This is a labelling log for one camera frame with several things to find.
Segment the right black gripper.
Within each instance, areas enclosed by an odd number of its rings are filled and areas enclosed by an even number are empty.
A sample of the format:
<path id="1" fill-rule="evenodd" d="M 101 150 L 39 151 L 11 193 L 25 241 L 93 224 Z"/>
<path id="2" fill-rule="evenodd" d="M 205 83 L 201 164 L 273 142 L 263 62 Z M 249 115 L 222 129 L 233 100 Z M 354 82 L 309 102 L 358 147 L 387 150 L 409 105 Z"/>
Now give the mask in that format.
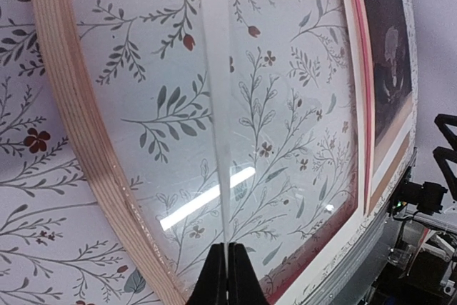
<path id="1" fill-rule="evenodd" d="M 451 170 L 449 162 L 456 163 L 456 134 L 451 127 L 456 128 L 456 115 L 438 114 L 434 119 L 435 125 L 443 134 L 450 148 L 438 146 L 433 150 L 433 157 L 441 170 L 450 191 L 456 190 L 456 175 Z"/>

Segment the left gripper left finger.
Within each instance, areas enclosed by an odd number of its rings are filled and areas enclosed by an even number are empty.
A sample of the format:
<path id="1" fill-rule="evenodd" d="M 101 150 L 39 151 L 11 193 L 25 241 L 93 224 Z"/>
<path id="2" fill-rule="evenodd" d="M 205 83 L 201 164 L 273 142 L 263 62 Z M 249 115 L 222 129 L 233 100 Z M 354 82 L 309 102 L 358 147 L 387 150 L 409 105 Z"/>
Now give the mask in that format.
<path id="1" fill-rule="evenodd" d="M 204 262 L 186 305 L 227 304 L 227 274 L 224 244 L 214 244 Z"/>

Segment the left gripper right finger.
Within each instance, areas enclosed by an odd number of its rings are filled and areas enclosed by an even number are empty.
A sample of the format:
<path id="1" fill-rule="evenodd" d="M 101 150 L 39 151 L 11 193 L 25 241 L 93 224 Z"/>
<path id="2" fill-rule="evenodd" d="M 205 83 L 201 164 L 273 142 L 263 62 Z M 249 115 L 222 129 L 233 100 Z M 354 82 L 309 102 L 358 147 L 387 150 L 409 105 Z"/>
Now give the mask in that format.
<path id="1" fill-rule="evenodd" d="M 243 244 L 228 245 L 227 285 L 229 305 L 268 305 Z"/>

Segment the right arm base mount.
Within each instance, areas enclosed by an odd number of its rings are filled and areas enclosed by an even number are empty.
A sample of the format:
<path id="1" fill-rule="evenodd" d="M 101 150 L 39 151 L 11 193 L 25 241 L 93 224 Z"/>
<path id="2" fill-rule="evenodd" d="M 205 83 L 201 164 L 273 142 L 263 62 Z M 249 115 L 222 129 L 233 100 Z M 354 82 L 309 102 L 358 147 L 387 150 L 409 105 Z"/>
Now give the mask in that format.
<path id="1" fill-rule="evenodd" d="M 443 208 L 441 205 L 447 188 L 437 183 L 424 182 L 417 184 L 403 180 L 396 187 L 391 199 L 390 214 L 399 214 L 408 204 L 416 207 L 417 213 L 426 215 L 439 214 Z"/>

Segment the dark photo print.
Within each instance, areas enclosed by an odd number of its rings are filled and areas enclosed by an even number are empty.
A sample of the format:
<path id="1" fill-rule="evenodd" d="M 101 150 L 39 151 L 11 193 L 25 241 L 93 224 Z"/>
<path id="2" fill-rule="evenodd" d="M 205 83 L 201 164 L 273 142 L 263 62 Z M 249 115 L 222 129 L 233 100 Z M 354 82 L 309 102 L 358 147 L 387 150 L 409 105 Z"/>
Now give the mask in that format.
<path id="1" fill-rule="evenodd" d="M 377 187 L 412 127 L 412 76 L 403 0 L 364 0 L 373 59 L 375 144 L 373 187 Z"/>

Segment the pink wooden picture frame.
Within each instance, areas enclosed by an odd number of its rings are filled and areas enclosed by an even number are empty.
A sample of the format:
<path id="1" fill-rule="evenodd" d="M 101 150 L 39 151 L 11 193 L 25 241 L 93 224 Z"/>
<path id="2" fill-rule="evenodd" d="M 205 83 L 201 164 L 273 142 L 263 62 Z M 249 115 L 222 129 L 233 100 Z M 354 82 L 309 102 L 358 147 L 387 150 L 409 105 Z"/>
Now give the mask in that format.
<path id="1" fill-rule="evenodd" d="M 71 150 L 84 173 L 86 190 L 94 195 L 106 222 L 136 267 L 124 284 L 124 291 L 138 293 L 150 289 L 160 304 L 185 304 L 196 283 L 190 287 L 180 285 L 144 219 L 134 194 L 140 183 L 125 174 L 100 110 L 73 0 L 31 0 L 31 5 L 48 79 L 47 92 L 54 98 Z M 296 304 L 296 300 L 304 300 L 309 294 L 306 288 L 328 275 L 324 268 L 342 258 L 343 247 L 361 233 L 361 225 L 366 222 L 364 207 L 368 193 L 365 177 L 371 145 L 365 138 L 371 120 L 366 116 L 368 95 L 363 67 L 362 40 L 366 35 L 359 24 L 362 0 L 344 0 L 344 9 L 356 95 L 358 206 L 327 245 L 311 261 L 296 267 L 288 277 L 274 281 L 258 278 L 256 274 L 270 304 Z"/>

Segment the clear acrylic sheet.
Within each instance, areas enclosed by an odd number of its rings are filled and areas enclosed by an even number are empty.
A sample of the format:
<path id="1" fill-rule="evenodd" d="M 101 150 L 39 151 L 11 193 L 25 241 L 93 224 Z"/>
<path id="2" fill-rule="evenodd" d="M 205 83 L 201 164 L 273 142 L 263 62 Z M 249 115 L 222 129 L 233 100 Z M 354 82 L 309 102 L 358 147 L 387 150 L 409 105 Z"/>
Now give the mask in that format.
<path id="1" fill-rule="evenodd" d="M 116 153 L 183 287 L 209 247 L 258 278 L 311 261 L 358 206 L 344 0 L 73 0 Z"/>

